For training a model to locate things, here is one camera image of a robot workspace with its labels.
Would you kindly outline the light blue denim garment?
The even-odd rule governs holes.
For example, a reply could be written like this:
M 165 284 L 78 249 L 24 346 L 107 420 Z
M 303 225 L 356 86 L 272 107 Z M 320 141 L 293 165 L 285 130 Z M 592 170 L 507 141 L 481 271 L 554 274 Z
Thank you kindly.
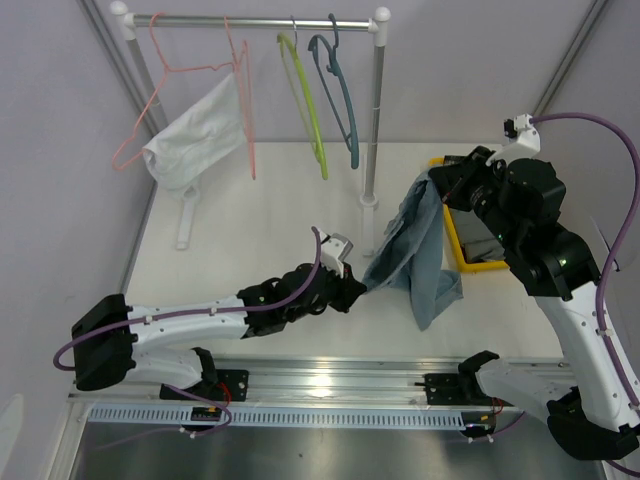
M 415 179 L 384 235 L 362 282 L 369 292 L 407 292 L 417 327 L 425 331 L 463 298 L 461 275 L 442 267 L 444 210 L 428 171 Z

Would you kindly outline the white skirt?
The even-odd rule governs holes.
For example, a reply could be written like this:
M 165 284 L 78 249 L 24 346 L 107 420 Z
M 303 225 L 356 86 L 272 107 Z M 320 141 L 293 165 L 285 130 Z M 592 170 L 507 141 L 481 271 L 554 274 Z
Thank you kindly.
M 153 137 L 142 156 L 158 186 L 181 197 L 199 176 L 246 143 L 234 74 Z

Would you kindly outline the pink wire hanger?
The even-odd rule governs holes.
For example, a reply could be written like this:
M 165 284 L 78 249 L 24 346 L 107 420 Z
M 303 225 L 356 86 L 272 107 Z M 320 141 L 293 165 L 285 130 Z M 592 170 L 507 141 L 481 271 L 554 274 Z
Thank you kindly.
M 255 180 L 257 174 L 250 49 L 246 40 L 241 42 L 239 50 L 236 49 L 232 38 L 231 23 L 228 17 L 224 17 L 224 27 L 231 49 L 233 72 L 236 77 L 238 98 L 243 114 L 244 134 L 248 148 L 250 176 L 252 180 Z
M 144 21 L 143 25 L 147 28 L 149 37 L 156 50 L 156 54 L 160 60 L 163 73 L 160 81 L 155 83 L 147 66 L 146 60 L 140 48 L 138 37 L 136 34 L 137 25 L 135 23 L 135 14 L 127 13 L 121 16 L 120 25 L 122 33 L 125 36 L 125 43 L 128 47 L 130 57 L 133 61 L 134 67 L 138 73 L 138 77 L 142 82 L 143 94 L 145 95 L 143 108 L 134 123 L 131 135 L 123 141 L 118 147 L 112 157 L 112 167 L 115 171 L 122 172 L 126 170 L 130 165 L 136 162 L 143 156 L 142 151 L 134 154 L 129 160 L 123 163 L 119 162 L 119 157 L 124 153 L 124 150 L 136 139 L 139 129 L 145 120 L 151 120 L 157 130 L 161 130 L 168 125 L 166 113 L 159 99 L 159 92 L 164 87 L 168 77 L 171 74 L 192 73 L 212 71 L 217 72 L 222 69 L 231 68 L 233 66 L 232 61 L 220 63 L 220 64 L 206 64 L 194 67 L 173 67 L 166 60 L 160 44 L 155 36 L 154 28 L 159 25 L 160 20 L 168 18 L 169 15 L 165 12 L 157 12 L 149 17 L 148 21 Z

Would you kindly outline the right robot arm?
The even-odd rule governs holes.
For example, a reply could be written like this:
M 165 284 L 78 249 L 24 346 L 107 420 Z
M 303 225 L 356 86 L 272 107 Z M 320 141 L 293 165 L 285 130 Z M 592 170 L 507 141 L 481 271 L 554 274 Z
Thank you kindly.
M 566 186 L 538 159 L 487 163 L 491 150 L 475 148 L 453 163 L 428 170 L 444 205 L 474 213 L 504 249 L 510 272 L 549 320 L 575 385 L 563 386 L 480 352 L 459 367 L 458 395 L 468 403 L 503 400 L 544 423 L 556 443 L 577 460 L 621 460 L 639 447 L 639 409 L 613 361 L 612 328 L 596 310 L 601 275 L 587 243 L 558 219 Z

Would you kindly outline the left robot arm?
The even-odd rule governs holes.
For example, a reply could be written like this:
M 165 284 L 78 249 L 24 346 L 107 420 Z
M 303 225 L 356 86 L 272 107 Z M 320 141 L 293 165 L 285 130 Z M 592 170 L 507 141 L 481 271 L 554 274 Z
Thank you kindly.
M 327 308 L 346 313 L 366 290 L 349 269 L 305 263 L 203 306 L 129 306 L 123 295 L 108 295 L 71 329 L 75 385 L 98 391 L 122 381 L 165 384 L 204 400 L 218 380 L 201 341 L 272 335 Z

